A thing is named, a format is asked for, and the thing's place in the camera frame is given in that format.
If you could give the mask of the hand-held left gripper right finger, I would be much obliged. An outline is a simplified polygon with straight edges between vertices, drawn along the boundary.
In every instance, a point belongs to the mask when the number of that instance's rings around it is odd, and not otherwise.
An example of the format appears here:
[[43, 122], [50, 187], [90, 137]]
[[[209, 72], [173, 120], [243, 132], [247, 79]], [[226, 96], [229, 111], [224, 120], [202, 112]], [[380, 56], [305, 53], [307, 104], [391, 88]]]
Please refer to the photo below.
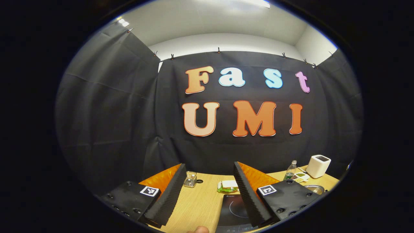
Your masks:
[[234, 178], [253, 227], [284, 221], [321, 197], [293, 179], [279, 181], [238, 161], [234, 162]]

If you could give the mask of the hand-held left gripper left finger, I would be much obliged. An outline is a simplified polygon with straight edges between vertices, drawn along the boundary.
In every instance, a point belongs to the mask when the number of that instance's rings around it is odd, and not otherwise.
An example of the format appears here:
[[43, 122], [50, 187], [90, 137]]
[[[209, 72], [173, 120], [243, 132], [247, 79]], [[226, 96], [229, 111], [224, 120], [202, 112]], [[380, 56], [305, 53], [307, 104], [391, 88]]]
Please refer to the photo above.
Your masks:
[[133, 222], [161, 228], [174, 211], [186, 171], [185, 164], [179, 163], [146, 179], [127, 176], [95, 196]]

